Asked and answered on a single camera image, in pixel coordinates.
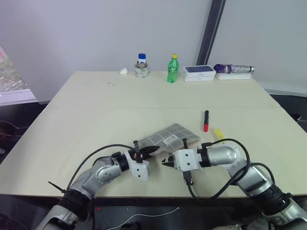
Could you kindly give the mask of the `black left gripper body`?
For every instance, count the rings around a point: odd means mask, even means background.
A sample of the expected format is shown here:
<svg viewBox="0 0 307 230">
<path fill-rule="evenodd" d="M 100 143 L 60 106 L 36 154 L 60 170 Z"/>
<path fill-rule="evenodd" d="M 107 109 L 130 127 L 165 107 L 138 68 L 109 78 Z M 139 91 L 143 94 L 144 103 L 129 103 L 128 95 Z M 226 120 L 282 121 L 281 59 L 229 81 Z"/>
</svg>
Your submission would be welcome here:
<svg viewBox="0 0 307 230">
<path fill-rule="evenodd" d="M 134 153 L 134 160 L 136 162 L 141 162 L 143 160 L 149 159 L 149 149 L 141 149 L 138 152 Z"/>
</svg>

